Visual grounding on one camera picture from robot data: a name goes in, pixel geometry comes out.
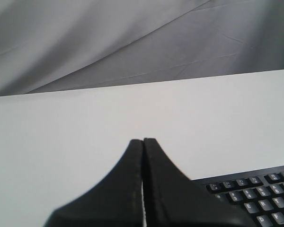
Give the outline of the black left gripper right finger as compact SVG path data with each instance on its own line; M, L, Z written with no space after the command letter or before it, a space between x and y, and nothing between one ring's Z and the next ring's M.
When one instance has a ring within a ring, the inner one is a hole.
M149 227L250 227L240 208L210 195L169 159L156 139L143 141L143 196Z

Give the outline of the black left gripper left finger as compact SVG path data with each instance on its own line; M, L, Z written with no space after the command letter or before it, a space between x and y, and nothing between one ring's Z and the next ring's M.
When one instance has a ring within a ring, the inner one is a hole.
M47 227L141 227L142 141L131 140L114 168L92 189L53 211Z

